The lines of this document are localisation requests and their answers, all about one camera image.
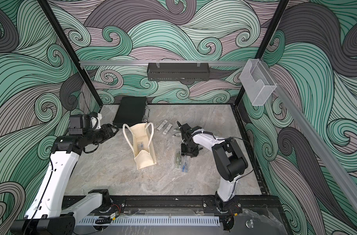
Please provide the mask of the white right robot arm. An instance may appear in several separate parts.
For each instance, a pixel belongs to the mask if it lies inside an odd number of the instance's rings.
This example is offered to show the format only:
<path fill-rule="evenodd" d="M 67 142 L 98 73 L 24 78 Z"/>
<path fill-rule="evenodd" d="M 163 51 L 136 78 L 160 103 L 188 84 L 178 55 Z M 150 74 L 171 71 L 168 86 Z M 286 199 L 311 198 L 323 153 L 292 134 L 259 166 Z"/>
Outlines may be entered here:
<path fill-rule="evenodd" d="M 177 125 L 182 138 L 182 156 L 197 157 L 199 151 L 204 148 L 212 152 L 216 169 L 221 176 L 215 203 L 219 211 L 229 211 L 235 196 L 236 182 L 243 177 L 249 167 L 236 138 L 217 137 L 200 126 L 191 127 L 187 123 L 177 122 Z"/>

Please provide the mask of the cream canvas tote bag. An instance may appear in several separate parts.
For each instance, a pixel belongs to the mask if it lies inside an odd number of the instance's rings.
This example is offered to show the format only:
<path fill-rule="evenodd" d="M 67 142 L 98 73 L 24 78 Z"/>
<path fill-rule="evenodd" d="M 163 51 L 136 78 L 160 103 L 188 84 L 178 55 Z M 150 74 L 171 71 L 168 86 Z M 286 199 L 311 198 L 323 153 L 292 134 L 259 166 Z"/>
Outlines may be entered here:
<path fill-rule="evenodd" d="M 125 140 L 134 155 L 137 170 L 157 164 L 153 145 L 154 124 L 138 123 L 132 127 L 126 123 L 122 126 Z"/>

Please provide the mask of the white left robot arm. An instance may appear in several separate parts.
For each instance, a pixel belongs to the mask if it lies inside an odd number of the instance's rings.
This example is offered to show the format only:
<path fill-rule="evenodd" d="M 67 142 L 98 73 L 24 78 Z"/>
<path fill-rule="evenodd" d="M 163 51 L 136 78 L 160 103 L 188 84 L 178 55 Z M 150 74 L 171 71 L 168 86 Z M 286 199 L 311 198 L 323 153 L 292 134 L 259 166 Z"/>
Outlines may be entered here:
<path fill-rule="evenodd" d="M 73 131 L 73 135 L 60 136 L 54 141 L 43 182 L 23 219 L 12 223 L 12 234 L 71 235 L 77 223 L 93 210 L 111 209 L 111 197 L 106 189 L 92 190 L 74 205 L 62 209 L 70 176 L 86 146 L 99 146 L 114 137 L 119 129 L 103 124 L 95 130 Z"/>

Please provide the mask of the clear compass set green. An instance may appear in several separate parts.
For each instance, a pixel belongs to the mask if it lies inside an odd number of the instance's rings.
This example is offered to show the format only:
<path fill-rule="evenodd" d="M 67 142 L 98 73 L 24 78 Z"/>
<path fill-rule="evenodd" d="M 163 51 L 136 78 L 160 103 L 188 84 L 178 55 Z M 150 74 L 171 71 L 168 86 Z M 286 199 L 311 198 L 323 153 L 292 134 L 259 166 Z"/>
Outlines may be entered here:
<path fill-rule="evenodd" d="M 181 169 L 182 155 L 180 149 L 176 150 L 174 160 L 175 169 Z"/>

